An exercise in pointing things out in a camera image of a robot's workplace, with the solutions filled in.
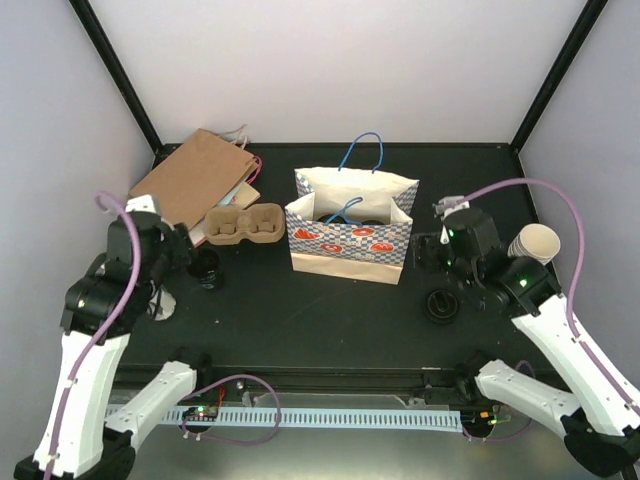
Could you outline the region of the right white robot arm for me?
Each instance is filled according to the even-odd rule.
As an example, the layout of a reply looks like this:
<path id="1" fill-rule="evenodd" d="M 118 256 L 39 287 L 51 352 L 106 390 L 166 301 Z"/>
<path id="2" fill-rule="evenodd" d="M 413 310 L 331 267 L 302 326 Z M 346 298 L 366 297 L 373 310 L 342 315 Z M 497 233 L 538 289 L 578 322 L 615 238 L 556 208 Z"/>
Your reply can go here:
<path id="1" fill-rule="evenodd" d="M 639 460 L 639 391 L 569 310 L 569 299 L 539 260 L 511 256 L 493 218 L 452 200 L 434 207 L 442 229 L 412 238 L 419 265 L 451 287 L 426 295 L 428 317 L 445 324 L 467 298 L 480 311 L 510 319 L 543 353 L 566 385 L 560 390 L 478 351 L 456 368 L 457 396 L 495 400 L 555 433 L 573 458 L 601 478 Z"/>

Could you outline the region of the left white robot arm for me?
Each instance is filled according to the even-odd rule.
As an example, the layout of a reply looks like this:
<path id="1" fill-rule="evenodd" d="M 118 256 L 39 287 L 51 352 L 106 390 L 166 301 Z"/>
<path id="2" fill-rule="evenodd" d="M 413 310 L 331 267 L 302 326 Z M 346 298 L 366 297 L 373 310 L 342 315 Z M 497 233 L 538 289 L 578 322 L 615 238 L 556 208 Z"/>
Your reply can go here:
<path id="1" fill-rule="evenodd" d="M 14 469 L 17 479 L 125 479 L 142 442 L 186 396 L 214 388 L 211 358 L 181 347 L 123 408 L 106 413 L 115 373 L 136 322 L 167 298 L 168 273 L 190 265 L 184 224 L 131 212 L 108 228 L 107 249 L 65 295 L 60 376 L 40 445 Z"/>

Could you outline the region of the blue checkered paper bag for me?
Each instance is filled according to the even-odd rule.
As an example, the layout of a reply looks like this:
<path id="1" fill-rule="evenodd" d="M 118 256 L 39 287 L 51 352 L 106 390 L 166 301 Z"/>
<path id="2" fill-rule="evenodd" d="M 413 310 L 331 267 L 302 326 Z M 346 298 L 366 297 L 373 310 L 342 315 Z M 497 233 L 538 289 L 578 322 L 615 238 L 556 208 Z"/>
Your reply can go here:
<path id="1" fill-rule="evenodd" d="M 336 167 L 294 170 L 298 198 L 284 207 L 292 267 L 297 272 L 396 285 L 410 243 L 411 210 L 420 181 L 382 170 L 384 144 L 369 169 L 348 168 L 356 144 Z M 319 219 L 341 214 L 348 224 Z M 362 225 L 380 217 L 386 225 Z"/>

